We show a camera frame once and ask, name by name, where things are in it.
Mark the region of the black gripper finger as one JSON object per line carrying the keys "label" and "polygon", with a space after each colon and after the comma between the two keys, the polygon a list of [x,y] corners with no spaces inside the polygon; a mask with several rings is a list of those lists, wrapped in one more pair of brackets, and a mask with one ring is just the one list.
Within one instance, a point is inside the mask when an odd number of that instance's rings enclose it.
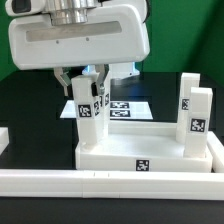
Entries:
{"label": "black gripper finger", "polygon": [[108,64],[99,64],[95,66],[97,79],[91,84],[92,96],[101,96],[105,93],[104,82],[109,72]]}
{"label": "black gripper finger", "polygon": [[62,85],[66,97],[71,95],[71,80],[68,74],[69,70],[67,68],[58,67],[54,69],[54,76]]}

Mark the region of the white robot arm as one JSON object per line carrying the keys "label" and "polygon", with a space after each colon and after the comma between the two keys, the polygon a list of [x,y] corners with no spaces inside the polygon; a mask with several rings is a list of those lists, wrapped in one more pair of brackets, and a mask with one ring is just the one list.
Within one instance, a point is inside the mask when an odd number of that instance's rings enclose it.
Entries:
{"label": "white robot arm", "polygon": [[149,0],[6,0],[14,64],[21,70],[53,68],[65,87],[63,70],[94,65],[94,96],[105,92],[109,64],[139,62],[150,52],[146,20]]}

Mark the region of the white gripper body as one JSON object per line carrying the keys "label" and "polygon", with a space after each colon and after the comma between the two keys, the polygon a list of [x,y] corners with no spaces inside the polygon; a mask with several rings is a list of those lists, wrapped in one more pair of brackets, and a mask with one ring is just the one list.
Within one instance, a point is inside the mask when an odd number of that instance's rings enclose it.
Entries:
{"label": "white gripper body", "polygon": [[12,17],[8,35],[21,70],[139,62],[150,52],[148,3],[46,3]]}

